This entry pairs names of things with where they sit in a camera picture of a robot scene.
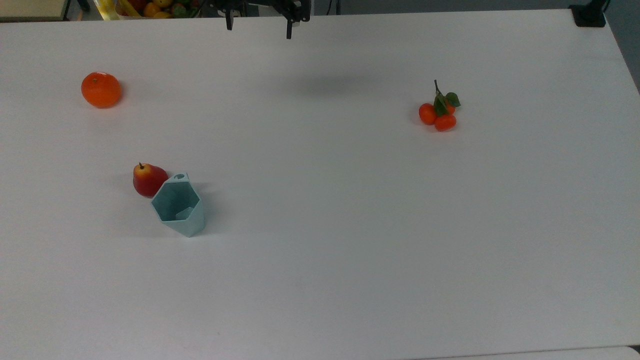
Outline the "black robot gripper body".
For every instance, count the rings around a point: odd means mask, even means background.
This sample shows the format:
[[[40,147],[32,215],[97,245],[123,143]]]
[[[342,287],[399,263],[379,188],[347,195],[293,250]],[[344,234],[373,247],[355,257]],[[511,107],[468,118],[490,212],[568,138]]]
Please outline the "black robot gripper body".
[[[235,18],[254,18],[261,10],[282,16],[288,22],[300,23],[311,20],[310,0],[208,0],[209,18],[226,18],[230,10]]]

